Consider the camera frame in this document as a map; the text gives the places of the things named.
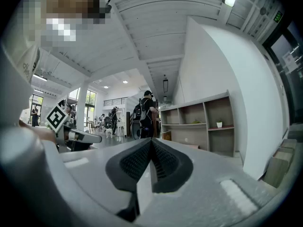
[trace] chair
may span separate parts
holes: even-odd
[[[98,129],[98,132],[100,132],[100,127],[101,127],[101,121],[97,122],[96,128]]]
[[[93,132],[94,130],[96,131],[96,125],[93,123],[93,122],[91,122],[91,124],[90,124],[90,126],[91,126],[91,131]]]

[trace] window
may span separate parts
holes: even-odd
[[[95,105],[95,100],[96,100],[96,93],[87,90],[85,103],[89,105]]]
[[[84,108],[84,122],[94,121],[95,102],[96,102],[96,93],[87,90],[85,108]]]
[[[96,93],[90,92],[89,104],[95,105],[95,100],[96,100]]]
[[[77,100],[78,100],[78,98],[79,98],[79,93],[80,93],[80,88],[78,88],[78,89],[76,89],[76,90],[70,92],[70,93],[68,94],[68,96],[71,97],[71,98],[74,98],[74,99],[77,99]]]

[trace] glass door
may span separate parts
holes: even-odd
[[[293,22],[264,43],[279,72],[287,97],[290,125],[303,123],[303,40]]]
[[[88,116],[88,107],[84,107],[84,126],[87,127],[87,116]]]

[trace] column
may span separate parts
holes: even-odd
[[[86,101],[86,94],[89,88],[88,82],[83,82],[80,86],[80,93],[77,104],[77,129],[83,131],[84,130],[84,107]]]

